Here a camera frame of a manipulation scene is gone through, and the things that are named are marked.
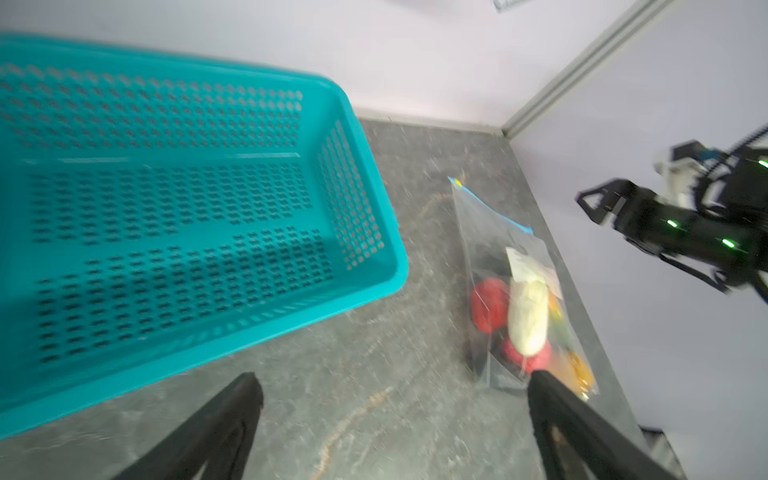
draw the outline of ziplock bag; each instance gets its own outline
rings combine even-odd
[[[582,399],[596,394],[544,241],[450,181],[468,270],[469,343],[478,383],[524,389],[532,372],[547,370]]]

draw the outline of gray countertop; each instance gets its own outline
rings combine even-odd
[[[508,143],[363,122],[400,222],[397,294],[0,442],[0,478],[110,478],[239,373],[261,381],[245,478],[544,478],[524,396],[478,389],[466,360],[465,265],[447,176],[547,242],[601,394],[642,437]]]

